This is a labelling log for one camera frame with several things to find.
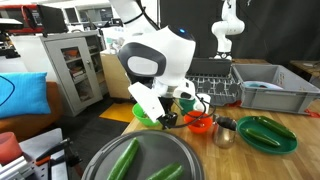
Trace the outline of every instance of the blue cushion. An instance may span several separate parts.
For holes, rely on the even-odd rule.
[[[50,114],[46,72],[0,73],[0,118]]]

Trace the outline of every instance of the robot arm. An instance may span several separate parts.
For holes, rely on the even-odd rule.
[[[151,120],[174,119],[169,111],[173,98],[195,98],[194,84],[185,79],[194,50],[195,40],[181,28],[155,28],[144,15],[139,0],[110,0],[120,18],[134,33],[118,53],[127,76],[151,77],[152,88],[133,82],[128,88]]]
[[[150,33],[159,28],[145,14],[140,0],[109,0],[132,34]]]
[[[224,0],[222,7],[222,20],[212,25],[211,31],[218,40],[218,51],[214,59],[231,60],[232,42],[226,38],[226,35],[240,34],[244,30],[244,23],[237,18],[236,1]]]

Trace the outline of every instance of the cucumber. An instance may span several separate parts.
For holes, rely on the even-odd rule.
[[[296,140],[297,138],[290,129],[270,118],[267,118],[265,116],[256,116],[254,117],[254,120],[283,137],[287,137],[293,140]]]
[[[183,173],[181,164],[174,162],[149,176],[146,180],[177,180]]]
[[[115,165],[111,169],[111,172],[107,180],[121,180],[126,175],[136,153],[139,148],[139,141],[137,138],[133,138],[125,151],[116,161]]]
[[[265,143],[269,146],[272,146],[272,147],[280,147],[280,143],[278,141],[273,140],[269,136],[267,136],[259,131],[256,131],[252,128],[247,128],[247,129],[242,129],[242,130],[244,130],[246,135],[248,135],[249,137],[252,137],[260,142],[263,142],[263,143]]]

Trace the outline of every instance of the stainless steel cup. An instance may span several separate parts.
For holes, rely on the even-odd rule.
[[[216,118],[212,132],[213,142],[221,148],[230,148],[235,140],[237,122],[231,118]]]

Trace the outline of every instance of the shelf unit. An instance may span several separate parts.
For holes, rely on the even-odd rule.
[[[102,99],[106,90],[98,31],[41,37],[59,80],[65,115],[76,116]]]

